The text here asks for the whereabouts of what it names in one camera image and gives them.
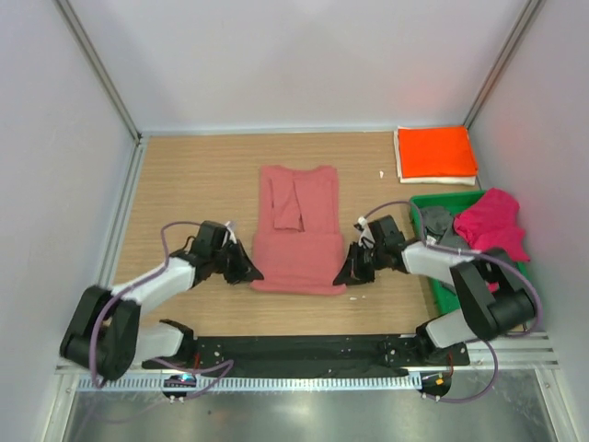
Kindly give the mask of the salmon pink t shirt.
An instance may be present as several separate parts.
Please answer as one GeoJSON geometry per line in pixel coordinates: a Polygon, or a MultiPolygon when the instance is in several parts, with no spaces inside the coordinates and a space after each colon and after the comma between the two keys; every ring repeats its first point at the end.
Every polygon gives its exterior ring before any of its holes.
{"type": "Polygon", "coordinates": [[[263,275],[250,284],[256,291],[327,297],[346,291],[333,283],[345,260],[335,168],[260,169],[252,258],[263,275]]]}

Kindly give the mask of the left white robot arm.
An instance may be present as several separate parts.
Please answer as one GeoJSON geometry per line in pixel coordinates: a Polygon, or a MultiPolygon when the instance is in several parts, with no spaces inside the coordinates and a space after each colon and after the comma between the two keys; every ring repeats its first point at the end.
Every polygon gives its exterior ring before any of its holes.
{"type": "Polygon", "coordinates": [[[177,250],[164,250],[156,268],[123,284],[92,285],[82,294],[60,346],[62,358],[86,368],[94,387],[121,378],[130,367],[187,367],[194,331],[174,320],[143,328],[142,317],[214,274],[230,285],[263,280],[230,224],[203,221],[177,250]]]}

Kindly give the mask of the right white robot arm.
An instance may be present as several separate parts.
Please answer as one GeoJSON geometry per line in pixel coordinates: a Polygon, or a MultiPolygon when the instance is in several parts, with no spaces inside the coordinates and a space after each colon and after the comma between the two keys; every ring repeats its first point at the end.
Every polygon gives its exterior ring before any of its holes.
{"type": "Polygon", "coordinates": [[[490,342],[517,326],[539,318],[535,288],[501,248],[483,252],[453,250],[407,239],[394,218],[358,220],[352,243],[334,285],[364,285],[375,273],[390,269],[451,285],[459,308],[416,328],[414,351],[434,365],[448,350],[469,341],[490,342]]]}

